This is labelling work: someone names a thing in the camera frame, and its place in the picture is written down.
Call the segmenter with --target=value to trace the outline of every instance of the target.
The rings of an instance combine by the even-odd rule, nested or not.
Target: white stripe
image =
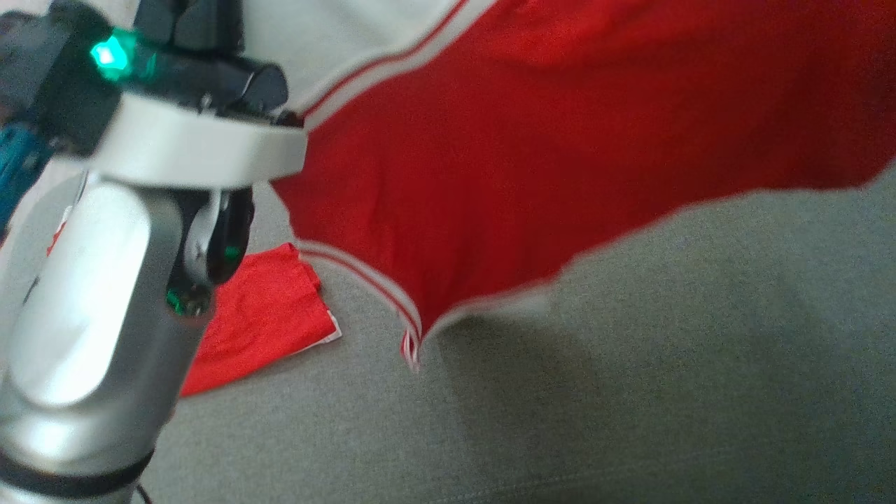
[[[275,61],[288,109],[307,112],[339,83],[420,45],[460,0],[244,0],[246,54]]]
[[[324,339],[322,339],[321,341],[319,341],[317,343],[314,343],[310,346],[303,348],[302,350],[299,350],[296,353],[304,352],[305,350],[308,350],[309,348],[314,348],[315,346],[317,346],[319,344],[326,344],[326,343],[334,342],[342,337],[342,328],[339,327],[339,322],[336,321],[336,317],[333,316],[333,314],[330,310],[327,310],[327,315],[330,316],[330,320],[333,321],[333,327],[336,328],[335,331],[333,331],[333,334],[325,337]]]
[[[367,265],[360,259],[352,256],[351,254],[339,250],[336,247],[332,247],[330,245],[326,245],[324,243],[316,242],[316,241],[308,241],[304,239],[297,240],[297,246],[299,252],[306,251],[312,254],[317,254],[322,259],[326,260],[327,257],[331,257],[337,261],[341,261],[342,263],[348,265],[350,268],[354,269],[358,274],[360,280],[365,280],[363,278],[364,275],[370,279],[374,283],[372,287],[376,293],[380,296],[383,296],[383,293],[386,292],[391,295],[396,302],[400,304],[399,307],[394,308],[403,308],[408,315],[411,317],[411,320],[406,320],[406,325],[413,335],[419,338],[420,331],[422,330],[423,323],[420,321],[420,313],[417,310],[417,305],[414,304],[414,301],[411,300],[410,296],[407,292],[405,292],[398,283],[395,283],[388,276],[376,271],[371,266]],[[333,263],[333,261],[328,261],[332,264],[339,265],[339,263]],[[389,300],[387,297],[383,296],[384,300],[389,302],[389,305],[393,305],[394,303]]]
[[[545,317],[551,309],[550,292],[553,280],[512,291],[500,292],[466,300],[443,313],[426,331],[424,339],[436,335],[449,326],[473,315],[496,315],[516,320]]]
[[[300,251],[311,252],[308,248],[300,248]],[[405,308],[406,311],[412,311],[415,315],[417,314],[417,308],[411,304],[410,310],[408,307],[400,307],[396,304],[396,301],[390,299],[386,296],[387,289],[377,280],[374,280],[373,277],[369,275],[369,272],[364,273],[368,275],[368,278],[362,274],[358,266],[355,264],[347,265],[345,262],[340,262],[333,256],[329,256],[325,253],[317,252],[319,255],[314,255],[310,257],[306,257],[306,261],[312,266],[318,263],[327,264],[329,267],[333,267],[339,269],[340,271],[345,272],[346,274],[350,274],[355,278],[358,283],[367,287],[367,289],[374,294],[386,307],[391,308],[395,311],[395,315],[400,320],[401,324],[404,326],[404,335],[401,337],[401,355],[405,358],[405,361],[408,363],[411,369],[419,369],[419,361],[417,350],[414,352],[410,351],[409,342],[413,340],[417,345],[416,348],[420,347],[420,329],[418,326],[411,321],[406,315],[405,311],[402,311],[401,308]]]
[[[308,131],[322,124],[349,101],[373,86],[398,74],[405,74],[429,63],[457,40],[497,0],[468,0],[442,29],[424,46],[398,61],[384,62],[358,74],[322,102],[305,118]]]

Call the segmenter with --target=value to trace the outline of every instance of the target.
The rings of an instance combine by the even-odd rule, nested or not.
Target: green led light
[[[165,295],[165,300],[168,302],[168,305],[171,309],[174,310],[178,315],[184,315],[184,303],[181,302],[180,296],[177,295],[177,291],[174,289],[168,289],[168,292]]]
[[[110,81],[120,81],[134,72],[136,45],[136,34],[116,29],[108,40],[93,46],[90,56],[103,77]]]
[[[230,247],[225,247],[224,258],[230,262],[233,262],[239,259],[239,256],[242,252],[242,249],[240,249],[239,247],[234,247],[232,245]]]

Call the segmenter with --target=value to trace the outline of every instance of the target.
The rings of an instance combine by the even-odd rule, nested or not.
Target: folded red cloth
[[[181,395],[221,387],[340,337],[320,288],[311,265],[289,243],[247,256],[218,290],[215,317]]]

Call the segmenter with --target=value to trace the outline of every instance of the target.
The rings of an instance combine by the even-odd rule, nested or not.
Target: white trim
[[[263,22],[259,21],[260,26],[258,40],[253,40],[251,30],[247,30],[247,41],[246,46],[251,49],[253,52],[258,53],[258,57],[262,60],[271,59],[271,55],[278,55],[280,58],[283,58],[283,61],[280,61],[278,58],[276,61],[281,65],[285,65],[285,70],[287,71],[287,78],[291,83],[295,83],[298,79],[298,85],[294,86],[297,89],[290,89],[290,99],[287,104],[287,107],[293,109],[297,112],[307,112],[312,109],[315,105],[320,103],[326,98],[326,96],[332,92],[335,88],[339,87],[341,83],[344,83],[348,80],[351,80],[355,74],[361,74],[363,71],[372,65],[379,65],[384,60],[390,58],[402,58],[407,53],[413,51],[415,48],[424,43],[426,38],[430,37],[434,32],[438,31],[441,28],[442,24],[448,19],[448,16],[455,11],[459,2],[463,0],[426,0],[429,5],[431,5],[431,9],[435,9],[429,16],[423,19],[419,19],[411,15],[411,19],[413,22],[409,22],[408,14],[405,9],[402,8],[401,4],[406,4],[409,0],[401,0],[400,2],[396,2],[396,0],[330,0],[330,4],[333,5],[333,10],[343,13],[351,13],[348,18],[342,19],[344,21],[343,26],[339,26],[338,30],[354,30],[357,28],[367,28],[370,30],[371,28],[375,31],[379,31],[376,36],[372,34],[368,34],[368,41],[363,49],[359,49],[356,53],[348,55],[343,55],[342,57],[336,57],[335,55],[324,55],[322,54],[322,50],[326,50],[327,47],[321,47],[329,45],[329,42],[325,39],[321,39],[319,42],[316,40],[314,45],[309,48],[309,50],[315,53],[316,58],[320,58],[317,61],[329,62],[329,64],[321,65],[322,68],[326,69],[326,72],[316,76],[316,80],[311,81],[310,84],[305,83],[305,79],[307,79],[306,75],[314,72],[315,68],[307,68],[306,64],[301,65],[301,61],[290,61],[291,57],[285,55],[280,55],[279,53],[282,51],[280,48],[268,48],[267,45],[270,45],[273,42],[277,44],[282,44],[281,41],[276,38],[272,38],[270,35],[270,19],[268,17],[263,17]],[[321,0],[315,1],[318,4],[321,4]],[[317,14],[317,11],[308,12],[309,5],[303,4],[298,10],[303,11],[304,16],[312,16]],[[246,21],[249,22],[256,15],[252,14],[250,11],[247,11],[250,15],[246,16]],[[410,24],[413,26],[412,35],[408,35],[405,30],[405,24]],[[331,23],[327,23],[325,26],[316,28],[318,24],[315,24],[316,30],[333,30],[336,27],[332,27]],[[386,33],[394,33],[396,28],[398,28],[398,34],[394,35],[386,35]],[[298,30],[306,29],[305,26],[297,27]],[[389,39],[389,42],[383,44],[381,38]],[[253,44],[257,42],[261,46],[256,49],[253,47]]]
[[[364,278],[364,276],[366,276],[373,283],[372,287],[375,288],[376,293],[382,296],[386,301],[388,301],[390,307],[402,308],[408,313],[408,315],[411,317],[411,320],[407,321],[408,327],[410,329],[416,331],[418,335],[422,331],[423,324],[420,321],[420,312],[417,310],[417,305],[414,304],[414,301],[411,300],[408,293],[405,292],[398,285],[398,283],[395,283],[395,281],[393,281],[388,276],[375,270],[373,267],[364,263],[357,257],[354,257],[347,252],[344,252],[336,247],[326,245],[324,243],[297,239],[297,248],[299,250],[299,253],[305,251],[310,254],[318,255],[321,259],[324,260],[330,258],[328,262],[331,264],[340,265],[340,262],[342,262],[345,265],[350,266],[349,270],[355,269],[356,272],[352,273],[356,273],[356,276],[358,276],[360,280],[362,280],[365,284],[369,284],[370,282]],[[389,300],[387,296],[383,295],[384,292],[392,296],[395,301],[400,304],[400,306],[393,306],[394,303]]]
[[[460,320],[473,315],[494,314],[502,317],[528,318],[544,316],[550,311],[553,281],[520,287],[465,300],[435,320],[423,339],[438,334]]]
[[[553,280],[465,300],[443,313],[423,334],[417,305],[414,304],[407,292],[391,278],[336,247],[314,241],[298,240],[297,243],[300,253],[306,252],[312,255],[306,257],[306,260],[323,261],[352,274],[379,297],[386,306],[395,309],[399,319],[405,325],[405,334],[401,337],[401,355],[414,371],[419,370],[419,353],[424,340],[465,317],[488,313],[499,317],[530,318],[545,316],[550,312],[550,292],[554,288]],[[413,317],[413,320],[408,319],[405,313]],[[413,348],[410,348],[411,342],[414,343]]]
[[[424,45],[417,48],[406,57],[393,61],[384,61],[380,65],[372,66],[355,75],[343,83],[330,96],[326,97],[305,118],[307,131],[321,125],[323,121],[335,114],[347,103],[354,100],[361,93],[376,86],[395,75],[405,74],[416,70],[432,61],[464,31],[466,31],[477,19],[497,0],[467,0],[443,27]]]
[[[330,316],[330,320],[333,321],[333,327],[336,328],[336,330],[333,332],[333,334],[325,337],[324,339],[322,339],[321,341],[319,341],[317,343],[312,343],[311,345],[303,348],[302,350],[299,350],[296,353],[304,352],[305,350],[308,350],[309,348],[314,348],[315,346],[317,346],[319,344],[334,342],[342,337],[342,328],[339,327],[339,322],[336,321],[336,317],[333,316],[333,313],[330,310],[327,310],[327,315]]]

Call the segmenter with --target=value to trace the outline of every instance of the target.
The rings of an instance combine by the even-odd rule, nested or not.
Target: red fabric
[[[181,395],[243,378],[336,332],[314,270],[285,244],[247,256],[217,292],[217,311]]]
[[[684,205],[866,183],[896,155],[895,90],[892,0],[500,0],[275,188],[425,332]]]

